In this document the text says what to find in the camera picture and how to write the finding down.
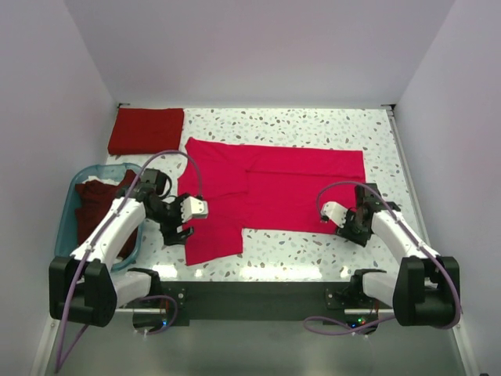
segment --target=white enclosure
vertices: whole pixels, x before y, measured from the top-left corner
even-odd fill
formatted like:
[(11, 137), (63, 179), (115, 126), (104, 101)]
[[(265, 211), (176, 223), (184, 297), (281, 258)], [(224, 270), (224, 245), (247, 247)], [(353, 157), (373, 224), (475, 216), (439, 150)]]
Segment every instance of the white enclosure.
[(66, 0), (115, 100), (396, 103), (453, 0)]
[(103, 160), (115, 109), (62, 2), (3, 2), (0, 50), (0, 374), (26, 375), (68, 182)]
[[(81, 168), (105, 162), (118, 103), (397, 103), (396, 127), (431, 243), (461, 265), (463, 326), (474, 345), (468, 361), (479, 361), (467, 374), (501, 372), (499, 14), (496, 0), (6, 0), (0, 374), (32, 368), (68, 183)], [(412, 333), (418, 343), (431, 338)], [(435, 343), (447, 342), (436, 335)]]
[(481, 365), (501, 371), (501, 2), (456, 0), (398, 102), (397, 125), (434, 247), (461, 265)]

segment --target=speckled white surface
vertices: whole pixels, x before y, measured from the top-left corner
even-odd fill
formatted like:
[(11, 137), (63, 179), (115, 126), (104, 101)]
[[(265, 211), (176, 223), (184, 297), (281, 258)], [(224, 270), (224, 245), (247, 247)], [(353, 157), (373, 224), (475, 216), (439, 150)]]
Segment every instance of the speckled white surface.
[[(363, 150), (367, 182), (377, 183), (383, 196), (396, 202), (411, 227), (419, 230), (385, 110), (204, 108), (187, 109), (185, 114), (181, 150), (189, 137), (231, 144)], [(147, 158), (110, 156), (106, 163), (142, 165)], [(181, 156), (161, 157), (151, 164), (174, 182), (185, 166)], [(158, 225), (147, 221), (135, 266), (155, 269), (163, 280), (338, 281), (361, 268), (398, 271), (397, 262), (377, 237), (365, 248), (334, 235), (292, 231), (245, 229), (243, 238), (242, 255), (186, 266), (184, 247), (165, 247)]]

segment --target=red cloth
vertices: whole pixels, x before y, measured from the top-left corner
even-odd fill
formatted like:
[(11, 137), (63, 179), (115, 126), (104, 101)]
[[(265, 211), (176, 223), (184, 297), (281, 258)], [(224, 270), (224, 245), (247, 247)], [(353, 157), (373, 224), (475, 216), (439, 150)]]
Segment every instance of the red cloth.
[[(365, 182), (362, 151), (276, 146), (226, 145), (189, 139), (188, 154), (199, 165), (207, 219), (193, 220), (195, 233), (186, 242), (186, 264), (206, 262), (243, 251), (242, 229), (333, 233), (320, 222), (315, 200), (328, 184)], [(197, 194), (198, 182), (188, 164), (179, 178), (179, 193)], [(355, 206), (353, 186), (338, 186), (321, 204)]]
[[(127, 170), (124, 179), (118, 186), (104, 184), (98, 180), (75, 185), (75, 190), (81, 198), (81, 207), (75, 209), (78, 244), (84, 243), (91, 236), (92, 231), (96, 229), (110, 210), (116, 192), (123, 186), (130, 186), (134, 178), (135, 173), (132, 170)], [(137, 236), (138, 231), (136, 230), (125, 242), (118, 254), (120, 257), (125, 259), (134, 251)]]
[(184, 118), (182, 108), (120, 108), (108, 143), (108, 153), (155, 154), (166, 149), (177, 150)]

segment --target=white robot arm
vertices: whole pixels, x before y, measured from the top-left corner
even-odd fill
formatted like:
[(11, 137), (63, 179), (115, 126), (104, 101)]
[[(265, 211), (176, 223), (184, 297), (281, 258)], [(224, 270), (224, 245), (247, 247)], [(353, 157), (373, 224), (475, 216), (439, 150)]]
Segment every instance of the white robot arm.
[[(369, 186), (377, 191), (375, 184)], [(353, 289), (359, 290), (353, 293), (364, 294), (393, 307), (401, 325), (443, 326), (451, 322), (455, 306), (449, 286), (421, 249), (424, 248), (445, 267), (459, 293), (460, 275), (456, 260), (441, 257), (426, 245), (405, 222), (395, 203), (389, 204), (396, 219), (368, 190), (357, 186), (355, 196), (355, 210), (330, 201), (323, 205), (323, 218), (337, 224), (337, 235), (362, 246), (372, 234), (377, 235), (397, 260), (400, 270), (397, 277), (378, 269), (355, 272)], [(418, 240), (419, 246), (411, 241), (408, 232)]]
[[(129, 269), (125, 274), (110, 275), (115, 258), (127, 239), (141, 222), (148, 218), (160, 223), (164, 244), (184, 244), (193, 234), (193, 228), (182, 225), (193, 218), (207, 218), (207, 202), (187, 193), (172, 202), (163, 202), (158, 194), (164, 191), (162, 172), (146, 170), (132, 196), (116, 198), (108, 213), (91, 236), (68, 257), (55, 257), (49, 267), (50, 313), (55, 319), (63, 314), (68, 287), (76, 272), (76, 265), (90, 251), (85, 263), (83, 282), (77, 285), (72, 298), (69, 321), (106, 326), (116, 308), (137, 298), (160, 293), (160, 278), (149, 269)], [(91, 239), (101, 233), (96, 244)]]

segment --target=laundry basket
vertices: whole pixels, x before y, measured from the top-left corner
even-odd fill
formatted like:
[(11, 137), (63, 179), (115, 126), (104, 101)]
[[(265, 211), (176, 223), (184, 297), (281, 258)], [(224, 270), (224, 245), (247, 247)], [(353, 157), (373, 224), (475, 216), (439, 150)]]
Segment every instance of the laundry basket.
[[(78, 246), (77, 217), (75, 215), (75, 209), (81, 207), (81, 200), (80, 196), (75, 190), (75, 185), (83, 183), (89, 178), (89, 176), (97, 176), (100, 179), (111, 179), (118, 184), (125, 177), (127, 170), (132, 170), (133, 172), (138, 174), (141, 168), (133, 163), (122, 163), (119, 165), (96, 164), (84, 168), (71, 180), (68, 195), (66, 197), (66, 202), (64, 204), (63, 215), (59, 224), (59, 232), (57, 233), (55, 249), (56, 256), (69, 256), (70, 253), (74, 251)], [(135, 241), (135, 247), (132, 253), (125, 260), (115, 263), (111, 268), (112, 271), (123, 269), (137, 259), (139, 249), (141, 248), (142, 227), (143, 223), (141, 223), (138, 227), (138, 236)]]

